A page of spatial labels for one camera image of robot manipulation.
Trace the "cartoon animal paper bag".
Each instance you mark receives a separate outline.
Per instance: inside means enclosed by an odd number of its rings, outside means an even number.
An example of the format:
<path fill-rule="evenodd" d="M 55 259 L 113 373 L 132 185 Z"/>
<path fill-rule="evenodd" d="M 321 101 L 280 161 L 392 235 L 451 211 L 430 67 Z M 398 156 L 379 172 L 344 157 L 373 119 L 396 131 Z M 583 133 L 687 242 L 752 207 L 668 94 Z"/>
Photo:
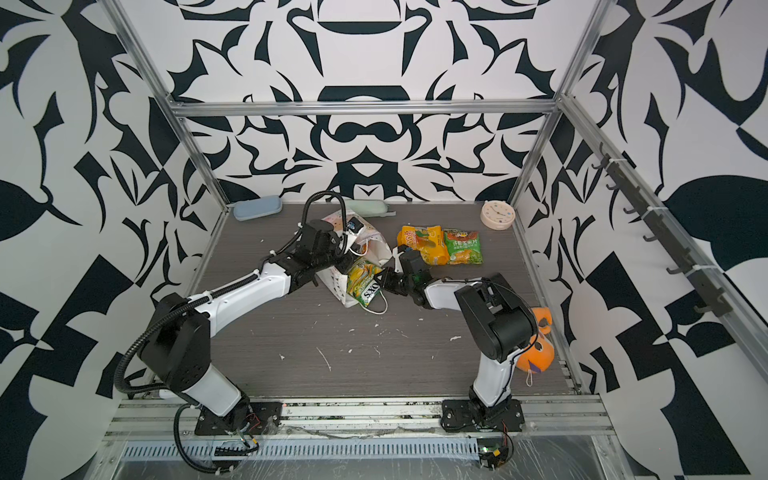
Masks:
<path fill-rule="evenodd" d="M 366 219 L 351 211 L 347 213 L 347 220 L 343 221 L 342 212 L 338 210 L 333 214 L 327 215 L 323 220 L 330 223 L 334 227 L 334 231 L 342 232 L 346 222 L 352 217 L 358 217 L 362 220 L 366 225 L 366 230 L 356 240 L 351 252 L 357 256 L 357 260 L 359 258 L 366 259 L 383 269 L 385 264 L 392 258 L 391 248 L 384 236 Z M 330 267 L 321 271 L 318 277 L 345 308 L 359 306 L 364 311 L 373 315 L 384 315 L 388 310 L 388 301 L 381 289 L 369 306 L 363 307 L 346 293 L 347 273 L 340 273 L 334 267 Z"/>

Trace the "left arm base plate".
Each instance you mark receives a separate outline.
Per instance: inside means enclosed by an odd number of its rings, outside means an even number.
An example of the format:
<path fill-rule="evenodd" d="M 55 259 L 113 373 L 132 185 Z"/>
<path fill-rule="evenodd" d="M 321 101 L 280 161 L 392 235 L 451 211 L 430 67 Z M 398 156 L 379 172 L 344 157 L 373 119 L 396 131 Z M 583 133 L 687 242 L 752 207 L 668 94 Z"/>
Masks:
<path fill-rule="evenodd" d="M 194 430 L 197 436 L 261 435 L 281 423 L 283 404 L 276 401 L 239 402 L 221 417 L 202 407 Z"/>

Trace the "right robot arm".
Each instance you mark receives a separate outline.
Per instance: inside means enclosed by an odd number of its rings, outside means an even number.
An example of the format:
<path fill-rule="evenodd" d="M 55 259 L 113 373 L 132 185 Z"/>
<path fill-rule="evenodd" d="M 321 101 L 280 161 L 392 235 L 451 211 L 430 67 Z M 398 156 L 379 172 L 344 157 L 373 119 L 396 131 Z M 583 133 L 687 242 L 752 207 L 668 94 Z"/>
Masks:
<path fill-rule="evenodd" d="M 474 279 L 437 278 L 419 251 L 407 247 L 374 276 L 388 293 L 408 297 L 425 309 L 458 311 L 480 351 L 470 404 L 485 417 L 512 399 L 510 384 L 518 361 L 540 337 L 533 309 L 494 274 Z"/>

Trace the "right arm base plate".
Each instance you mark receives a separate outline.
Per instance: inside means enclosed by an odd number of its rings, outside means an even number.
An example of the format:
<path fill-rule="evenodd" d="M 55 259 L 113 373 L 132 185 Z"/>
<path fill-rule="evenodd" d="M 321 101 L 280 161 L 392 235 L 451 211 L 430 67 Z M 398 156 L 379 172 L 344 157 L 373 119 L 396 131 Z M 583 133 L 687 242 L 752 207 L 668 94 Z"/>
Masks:
<path fill-rule="evenodd" d="M 486 407 L 477 399 L 444 400 L 441 409 L 440 426 L 446 432 L 521 432 L 525 424 L 520 401 L 511 397 L 494 407 Z"/>

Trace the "yellow snack packet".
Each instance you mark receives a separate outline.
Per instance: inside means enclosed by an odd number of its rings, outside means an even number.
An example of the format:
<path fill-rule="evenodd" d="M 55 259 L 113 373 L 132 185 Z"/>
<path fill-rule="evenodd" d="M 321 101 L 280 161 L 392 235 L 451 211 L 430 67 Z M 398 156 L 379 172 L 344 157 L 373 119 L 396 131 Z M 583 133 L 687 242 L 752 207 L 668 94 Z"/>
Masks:
<path fill-rule="evenodd" d="M 427 265 L 449 264 L 450 256 L 441 226 L 403 226 L 397 235 L 397 242 L 398 245 L 405 245 L 418 251 Z"/>

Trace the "green yellow candy packet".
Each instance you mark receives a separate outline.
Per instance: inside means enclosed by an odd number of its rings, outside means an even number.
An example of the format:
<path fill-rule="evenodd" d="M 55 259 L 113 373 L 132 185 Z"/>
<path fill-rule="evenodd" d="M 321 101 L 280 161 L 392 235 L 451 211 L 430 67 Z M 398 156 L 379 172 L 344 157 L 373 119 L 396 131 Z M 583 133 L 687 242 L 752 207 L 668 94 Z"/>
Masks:
<path fill-rule="evenodd" d="M 346 293 L 363 307 L 368 307 L 380 290 L 375 277 L 383 269 L 359 258 L 347 272 Z"/>

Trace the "green snack packet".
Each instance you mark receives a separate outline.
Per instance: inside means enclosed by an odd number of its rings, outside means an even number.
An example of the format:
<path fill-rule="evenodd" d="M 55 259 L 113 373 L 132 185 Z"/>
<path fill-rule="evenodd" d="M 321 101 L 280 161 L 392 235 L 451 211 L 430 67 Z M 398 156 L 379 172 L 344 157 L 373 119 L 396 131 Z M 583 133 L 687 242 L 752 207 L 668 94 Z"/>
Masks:
<path fill-rule="evenodd" d="M 483 263 L 480 235 L 477 231 L 448 228 L 443 230 L 450 265 Z"/>

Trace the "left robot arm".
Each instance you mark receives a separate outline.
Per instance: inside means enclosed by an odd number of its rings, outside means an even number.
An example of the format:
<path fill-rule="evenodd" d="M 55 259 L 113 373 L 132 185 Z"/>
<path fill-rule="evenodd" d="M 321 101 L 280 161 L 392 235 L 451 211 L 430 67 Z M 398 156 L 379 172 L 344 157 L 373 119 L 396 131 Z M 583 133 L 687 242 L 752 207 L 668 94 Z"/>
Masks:
<path fill-rule="evenodd" d="M 211 340 L 258 307 L 315 283 L 319 272 L 349 255 L 353 239 L 348 229 L 336 231 L 330 222 L 308 217 L 311 206 L 326 197 L 338 201 L 342 214 L 347 212 L 341 194 L 317 192 L 305 202 L 291 239 L 248 275 L 191 297 L 166 297 L 115 368 L 115 388 L 126 395 L 168 390 L 219 419 L 246 417 L 250 402 L 213 365 Z"/>

